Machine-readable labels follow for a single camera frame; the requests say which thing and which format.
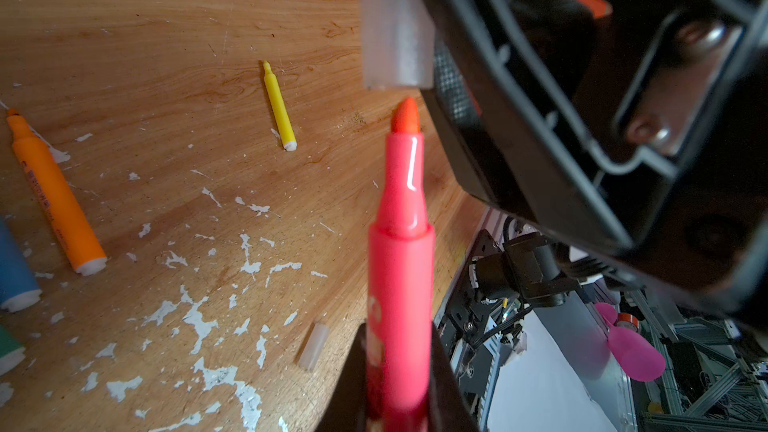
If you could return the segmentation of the pink highlighter pen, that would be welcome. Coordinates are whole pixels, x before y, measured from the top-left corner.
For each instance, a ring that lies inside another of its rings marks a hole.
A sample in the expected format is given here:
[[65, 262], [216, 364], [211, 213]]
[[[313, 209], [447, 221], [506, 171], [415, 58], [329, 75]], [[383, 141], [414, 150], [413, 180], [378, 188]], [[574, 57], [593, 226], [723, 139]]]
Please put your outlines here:
[[385, 179], [368, 234], [367, 415], [371, 429], [425, 431], [435, 230], [423, 190], [424, 135], [404, 99], [385, 137]]

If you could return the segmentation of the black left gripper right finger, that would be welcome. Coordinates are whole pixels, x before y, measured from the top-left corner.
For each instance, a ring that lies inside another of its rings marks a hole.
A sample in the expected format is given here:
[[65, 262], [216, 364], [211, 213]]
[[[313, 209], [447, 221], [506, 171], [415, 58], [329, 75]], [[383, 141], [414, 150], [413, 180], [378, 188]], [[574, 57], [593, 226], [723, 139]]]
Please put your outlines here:
[[431, 330], [428, 430], [432, 432], [478, 432], [459, 390], [435, 325]]

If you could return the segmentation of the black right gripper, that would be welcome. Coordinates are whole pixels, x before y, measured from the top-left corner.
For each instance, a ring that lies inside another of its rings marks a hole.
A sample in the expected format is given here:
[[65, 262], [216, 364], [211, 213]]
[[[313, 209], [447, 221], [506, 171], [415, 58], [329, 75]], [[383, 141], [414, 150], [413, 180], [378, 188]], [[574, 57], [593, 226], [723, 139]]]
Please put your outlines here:
[[767, 323], [767, 0], [423, 0], [461, 186], [676, 301]]

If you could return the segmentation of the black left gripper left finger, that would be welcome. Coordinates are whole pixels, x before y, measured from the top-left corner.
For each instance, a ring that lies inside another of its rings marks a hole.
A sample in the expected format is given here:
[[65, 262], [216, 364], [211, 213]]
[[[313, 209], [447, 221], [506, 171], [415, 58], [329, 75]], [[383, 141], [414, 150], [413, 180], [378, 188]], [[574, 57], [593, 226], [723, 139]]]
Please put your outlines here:
[[367, 428], [366, 324], [352, 341], [334, 392], [316, 427], [317, 432], [365, 432]]

